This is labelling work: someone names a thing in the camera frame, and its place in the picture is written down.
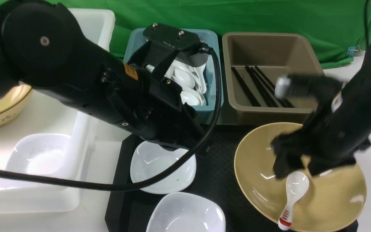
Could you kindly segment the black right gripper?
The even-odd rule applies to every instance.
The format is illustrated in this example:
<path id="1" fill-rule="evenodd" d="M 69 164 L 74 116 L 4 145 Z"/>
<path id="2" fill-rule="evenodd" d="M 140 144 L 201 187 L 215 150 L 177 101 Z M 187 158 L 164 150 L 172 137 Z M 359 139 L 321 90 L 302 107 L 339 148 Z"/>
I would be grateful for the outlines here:
<path id="1" fill-rule="evenodd" d="M 275 97 L 314 97 L 317 109 L 303 126 L 276 136 L 275 178 L 303 170 L 302 155 L 309 157 L 308 170 L 315 177 L 328 170 L 355 166 L 354 154 L 371 146 L 371 90 L 353 87 L 324 75 L 284 75 L 277 78 Z"/>

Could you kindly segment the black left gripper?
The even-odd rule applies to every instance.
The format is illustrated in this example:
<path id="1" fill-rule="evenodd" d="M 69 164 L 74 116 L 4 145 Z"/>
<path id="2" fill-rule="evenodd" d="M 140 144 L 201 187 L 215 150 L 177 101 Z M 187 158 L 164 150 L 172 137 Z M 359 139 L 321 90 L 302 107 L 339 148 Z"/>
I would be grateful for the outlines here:
<path id="1" fill-rule="evenodd" d="M 193 107 L 181 100 L 182 88 L 158 68 L 104 62 L 102 121 L 168 150 L 205 147 L 206 132 Z"/>

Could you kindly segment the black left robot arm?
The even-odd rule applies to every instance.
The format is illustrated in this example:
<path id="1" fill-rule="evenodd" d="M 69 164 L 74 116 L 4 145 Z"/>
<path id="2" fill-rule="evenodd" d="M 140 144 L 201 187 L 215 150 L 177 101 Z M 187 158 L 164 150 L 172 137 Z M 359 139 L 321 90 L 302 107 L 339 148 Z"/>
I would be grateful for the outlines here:
<path id="1" fill-rule="evenodd" d="M 173 151 L 205 135 L 181 87 L 164 77 L 175 58 L 202 47 L 197 34 L 165 24 L 128 63 L 90 41 L 63 4 L 9 0 L 0 5 L 0 99 L 19 84 Z"/>

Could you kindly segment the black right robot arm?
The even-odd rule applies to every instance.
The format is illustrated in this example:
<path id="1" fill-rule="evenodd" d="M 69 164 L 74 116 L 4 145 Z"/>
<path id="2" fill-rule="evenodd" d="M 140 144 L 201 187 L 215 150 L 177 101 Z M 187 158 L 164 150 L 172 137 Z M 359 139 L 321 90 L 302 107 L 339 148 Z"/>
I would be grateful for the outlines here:
<path id="1" fill-rule="evenodd" d="M 312 96 L 317 109 L 303 126 L 271 141 L 277 179 L 304 169 L 301 156 L 310 157 L 312 176 L 356 164 L 355 152 L 371 147 L 371 44 L 361 69 L 347 83 L 325 75 L 289 74 L 277 79 L 277 99 Z"/>

